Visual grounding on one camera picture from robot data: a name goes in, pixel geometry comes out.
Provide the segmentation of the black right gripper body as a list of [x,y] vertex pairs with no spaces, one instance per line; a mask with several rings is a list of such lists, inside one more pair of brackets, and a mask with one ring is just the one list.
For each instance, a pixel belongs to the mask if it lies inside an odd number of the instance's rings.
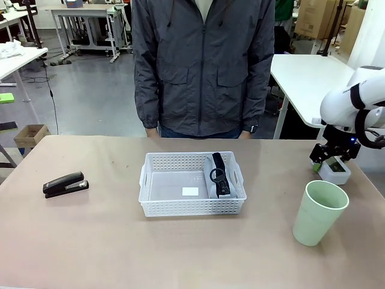
[[333,125],[326,125],[324,130],[324,139],[327,141],[326,146],[330,148],[350,149],[360,147],[361,144],[357,141],[355,133],[340,130]]

